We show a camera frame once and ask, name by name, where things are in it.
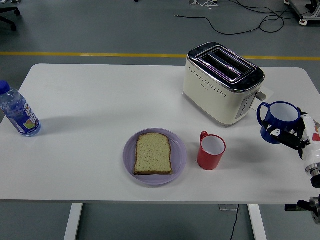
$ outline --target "table leg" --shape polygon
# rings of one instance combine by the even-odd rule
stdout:
[[[64,240],[76,240],[82,206],[82,203],[72,203]]]
[[[252,230],[255,240],[267,240],[264,223],[262,221],[259,205],[248,205]]]

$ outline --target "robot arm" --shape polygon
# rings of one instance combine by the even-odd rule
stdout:
[[[304,170],[311,176],[311,184],[320,189],[320,135],[315,122],[309,114],[301,112],[300,120],[295,131],[286,132],[276,129],[268,122],[262,121],[262,126],[267,132],[281,144],[297,150],[299,156],[304,160]],[[311,197],[310,201],[300,200],[297,207],[310,211],[313,221],[320,225],[320,195]]]

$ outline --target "bottle label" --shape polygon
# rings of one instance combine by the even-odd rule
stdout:
[[[40,124],[28,103],[24,104],[22,113],[17,114],[14,117],[8,117],[8,119],[22,135],[28,135],[34,132]]]

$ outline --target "bottle cap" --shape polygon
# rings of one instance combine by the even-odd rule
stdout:
[[[0,95],[10,91],[10,86],[7,81],[0,80]]]

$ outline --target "toaster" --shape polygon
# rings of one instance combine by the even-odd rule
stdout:
[[[265,79],[251,62],[216,42],[200,45],[187,54],[183,92],[224,126],[244,118]]]

